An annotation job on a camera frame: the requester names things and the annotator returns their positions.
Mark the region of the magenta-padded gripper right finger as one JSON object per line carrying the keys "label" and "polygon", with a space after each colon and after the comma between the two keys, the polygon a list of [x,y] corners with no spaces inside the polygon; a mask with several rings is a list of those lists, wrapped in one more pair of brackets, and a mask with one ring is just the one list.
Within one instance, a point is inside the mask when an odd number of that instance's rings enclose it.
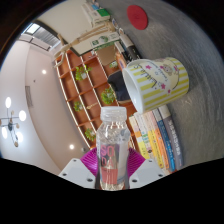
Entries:
{"label": "magenta-padded gripper right finger", "polygon": [[153,159],[145,159],[130,148],[127,160],[127,176],[130,189],[141,188],[166,176]]}

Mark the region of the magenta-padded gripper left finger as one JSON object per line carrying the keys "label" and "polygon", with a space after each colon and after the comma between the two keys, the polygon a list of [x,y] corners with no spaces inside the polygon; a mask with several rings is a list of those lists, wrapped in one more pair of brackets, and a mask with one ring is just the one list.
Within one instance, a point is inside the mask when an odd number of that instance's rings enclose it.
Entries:
{"label": "magenta-padded gripper left finger", "polygon": [[72,158],[59,177],[88,189],[99,188],[97,149],[93,148],[80,159]]}

